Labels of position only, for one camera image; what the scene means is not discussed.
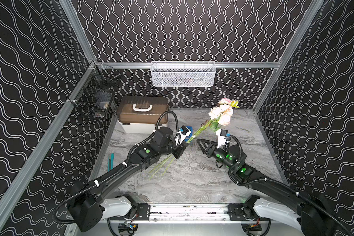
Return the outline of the pink artificial flower bouquet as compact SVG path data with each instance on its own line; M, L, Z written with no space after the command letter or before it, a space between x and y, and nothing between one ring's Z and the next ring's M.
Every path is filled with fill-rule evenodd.
M227 97L222 98L216 105L216 107L211 108L209 112L210 119L206 120L201 127L192 133L192 136L187 140L187 143L191 143L194 139L196 139L203 131L210 128L213 132L218 131L222 126L228 126L231 122L231 117L234 113L234 109L239 108L238 100L231 100ZM157 164L150 172L151 176L149 180L151 180L157 172L169 161L166 169L164 170L162 176L165 175L169 166L172 164L175 158L173 155L169 155L167 158L162 160L159 164Z

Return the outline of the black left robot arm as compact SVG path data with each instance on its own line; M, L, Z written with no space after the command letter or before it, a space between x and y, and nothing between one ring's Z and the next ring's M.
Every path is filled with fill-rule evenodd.
M189 133L189 129L179 126L177 115L173 111L163 112L160 117L168 114L175 119L176 131L156 124L153 133L131 147L121 164L87 184L75 184L70 196L52 211L52 220L58 224L75 223L81 232L86 232L104 218L104 213L109 208L102 204L107 196L129 178L158 162L161 156L180 158L188 147L184 135Z

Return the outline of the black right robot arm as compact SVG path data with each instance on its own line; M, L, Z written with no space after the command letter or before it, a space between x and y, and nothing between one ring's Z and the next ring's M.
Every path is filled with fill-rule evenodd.
M296 228L306 236L333 236L341 229L345 235L352 232L342 223L323 194L308 194L274 180L256 168L246 164L246 154L241 144L230 146L232 135L224 139L224 144L198 139L197 143L208 158L214 158L218 168L228 169L230 180L237 186L245 186L261 192L278 201L272 207L260 196L252 195L243 203L243 216L249 220L268 218Z

